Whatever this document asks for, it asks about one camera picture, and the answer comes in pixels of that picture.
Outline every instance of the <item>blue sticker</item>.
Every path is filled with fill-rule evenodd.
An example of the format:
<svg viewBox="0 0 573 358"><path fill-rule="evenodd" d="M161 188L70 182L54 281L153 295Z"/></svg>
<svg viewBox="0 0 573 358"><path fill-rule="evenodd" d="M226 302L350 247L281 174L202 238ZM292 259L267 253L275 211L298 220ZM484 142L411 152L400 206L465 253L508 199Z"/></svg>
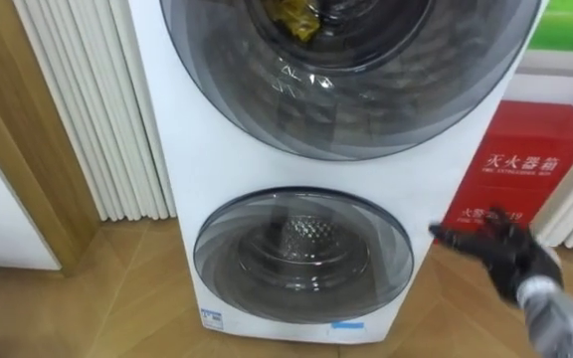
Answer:
<svg viewBox="0 0 573 358"><path fill-rule="evenodd" d="M364 322L333 322L330 326L333 329L364 329Z"/></svg>
<svg viewBox="0 0 573 358"><path fill-rule="evenodd" d="M223 330L223 315L220 312L200 308L200 319L205 328Z"/></svg>

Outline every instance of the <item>gray sleeve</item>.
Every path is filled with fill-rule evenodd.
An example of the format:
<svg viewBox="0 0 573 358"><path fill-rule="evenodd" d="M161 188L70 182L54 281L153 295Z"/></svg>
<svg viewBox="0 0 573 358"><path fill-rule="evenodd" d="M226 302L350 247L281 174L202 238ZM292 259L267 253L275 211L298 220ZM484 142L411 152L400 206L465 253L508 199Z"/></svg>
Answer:
<svg viewBox="0 0 573 358"><path fill-rule="evenodd" d="M545 358L573 358L573 297L550 278L535 276L518 288L529 340Z"/></svg>

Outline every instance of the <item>label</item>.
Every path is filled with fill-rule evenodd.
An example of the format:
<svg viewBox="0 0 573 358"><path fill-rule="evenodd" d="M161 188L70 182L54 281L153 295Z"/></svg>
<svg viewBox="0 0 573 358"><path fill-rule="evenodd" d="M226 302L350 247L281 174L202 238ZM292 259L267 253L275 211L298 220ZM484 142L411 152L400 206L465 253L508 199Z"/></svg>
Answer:
<svg viewBox="0 0 573 358"><path fill-rule="evenodd" d="M205 328L223 330L223 315L220 312L200 308L200 318Z"/></svg>
<svg viewBox="0 0 573 358"><path fill-rule="evenodd" d="M560 164L560 158L535 155L496 154L486 159L483 173L549 176Z"/></svg>
<svg viewBox="0 0 573 358"><path fill-rule="evenodd" d="M364 322L333 322L330 327L333 329L364 329Z"/></svg>
<svg viewBox="0 0 573 358"><path fill-rule="evenodd" d="M513 222L519 222L523 217L523 213L505 213L509 220ZM461 211L459 217L457 218L458 223L475 223L475 224L483 224L483 218L485 217L496 217L496 215L491 212L490 210L484 210L480 208L471 209L465 208Z"/></svg>

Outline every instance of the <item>white washing machine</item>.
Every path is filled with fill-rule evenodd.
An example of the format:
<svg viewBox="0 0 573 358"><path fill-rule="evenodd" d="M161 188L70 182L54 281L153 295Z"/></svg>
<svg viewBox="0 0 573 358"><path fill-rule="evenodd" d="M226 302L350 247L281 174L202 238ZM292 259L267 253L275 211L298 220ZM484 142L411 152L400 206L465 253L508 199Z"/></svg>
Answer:
<svg viewBox="0 0 573 358"><path fill-rule="evenodd" d="M130 0L203 325L383 340L545 4Z"/></svg>

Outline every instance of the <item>wooden door frame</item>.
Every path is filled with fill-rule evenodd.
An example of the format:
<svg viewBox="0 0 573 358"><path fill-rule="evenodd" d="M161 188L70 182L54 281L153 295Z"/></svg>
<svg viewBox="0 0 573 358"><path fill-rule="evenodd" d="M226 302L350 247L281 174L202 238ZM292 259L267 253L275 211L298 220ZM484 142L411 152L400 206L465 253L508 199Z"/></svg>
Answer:
<svg viewBox="0 0 573 358"><path fill-rule="evenodd" d="M72 273L100 218L12 0L0 0L0 170Z"/></svg>

